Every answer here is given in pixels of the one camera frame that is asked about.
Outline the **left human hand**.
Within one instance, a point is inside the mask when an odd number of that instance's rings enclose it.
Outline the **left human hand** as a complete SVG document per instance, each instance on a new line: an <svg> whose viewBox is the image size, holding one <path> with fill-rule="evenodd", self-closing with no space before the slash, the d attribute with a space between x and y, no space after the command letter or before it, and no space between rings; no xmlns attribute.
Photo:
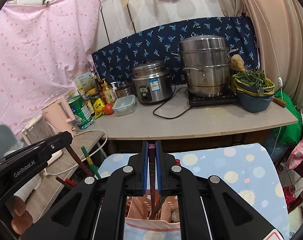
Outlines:
<svg viewBox="0 0 303 240"><path fill-rule="evenodd" d="M24 201L18 197L14 197L13 212L15 216L11 221L13 230L20 236L22 236L33 224L33 218L26 210Z"/></svg>

